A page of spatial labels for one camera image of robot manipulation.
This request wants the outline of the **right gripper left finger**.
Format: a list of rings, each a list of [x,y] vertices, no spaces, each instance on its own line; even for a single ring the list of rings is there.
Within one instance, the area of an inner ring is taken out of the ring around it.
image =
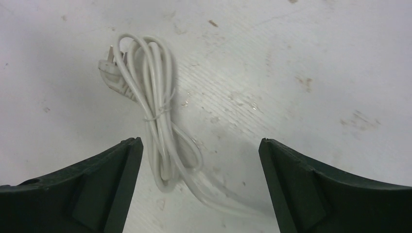
[[[100,154],[0,188],[3,233],[121,233],[142,160],[129,138]]]

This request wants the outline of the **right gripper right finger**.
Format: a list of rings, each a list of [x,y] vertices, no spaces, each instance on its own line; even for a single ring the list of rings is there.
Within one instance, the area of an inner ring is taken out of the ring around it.
[[[258,153],[282,233],[409,233],[412,189],[348,173],[262,139]]]

